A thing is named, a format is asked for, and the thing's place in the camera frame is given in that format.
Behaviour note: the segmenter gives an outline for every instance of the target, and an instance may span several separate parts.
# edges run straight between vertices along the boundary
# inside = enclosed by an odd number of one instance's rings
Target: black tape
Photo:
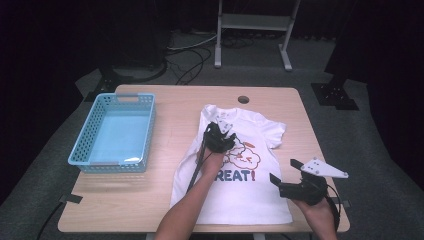
[[[79,204],[81,200],[82,200],[81,196],[69,194],[69,195],[62,195],[62,197],[60,197],[59,199],[59,202],[62,202],[62,203],[72,202],[72,203]]]
[[[345,201],[341,201],[339,202],[339,199],[337,197],[331,197],[331,199],[333,200],[333,202],[335,204],[342,204],[344,208],[350,208],[352,206],[352,204],[350,204],[349,200],[345,200]]]

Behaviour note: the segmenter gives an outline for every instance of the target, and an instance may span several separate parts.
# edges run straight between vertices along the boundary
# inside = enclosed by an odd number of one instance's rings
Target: white t-shirt
[[[216,122],[217,117],[232,124],[227,136],[236,133],[238,139],[224,157],[223,166],[209,190],[197,224],[292,222],[287,199],[280,197],[278,188],[269,180],[269,173],[282,179],[272,148],[281,145],[286,125],[240,108],[220,109],[215,105],[203,108],[198,135],[175,172],[171,207],[186,194],[196,168],[196,153],[203,133],[211,121]]]

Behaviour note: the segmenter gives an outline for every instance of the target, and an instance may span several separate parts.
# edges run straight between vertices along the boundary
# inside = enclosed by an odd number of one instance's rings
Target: blue basket
[[[85,173],[145,172],[154,120],[154,94],[99,94],[68,163]]]

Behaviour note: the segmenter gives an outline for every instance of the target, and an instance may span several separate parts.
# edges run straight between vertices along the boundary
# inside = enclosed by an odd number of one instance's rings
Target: human arm
[[[196,224],[203,203],[221,169],[224,154],[205,150],[202,175],[190,191],[163,217],[155,234],[157,240],[188,239]]]
[[[300,208],[312,231],[320,240],[337,240],[333,213],[325,198],[313,206],[294,199],[292,199],[292,202]]]

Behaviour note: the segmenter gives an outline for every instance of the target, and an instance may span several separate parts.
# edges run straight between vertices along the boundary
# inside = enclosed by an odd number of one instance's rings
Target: hand
[[[304,201],[294,199],[292,199],[292,202],[300,208],[312,231],[319,239],[337,240],[333,213],[331,212],[330,204],[325,198],[313,206],[309,206]]]
[[[214,178],[216,174],[222,167],[222,163],[224,160],[224,153],[214,153],[208,148],[205,149],[205,154],[203,155],[203,165],[202,165],[202,175],[211,175]]]

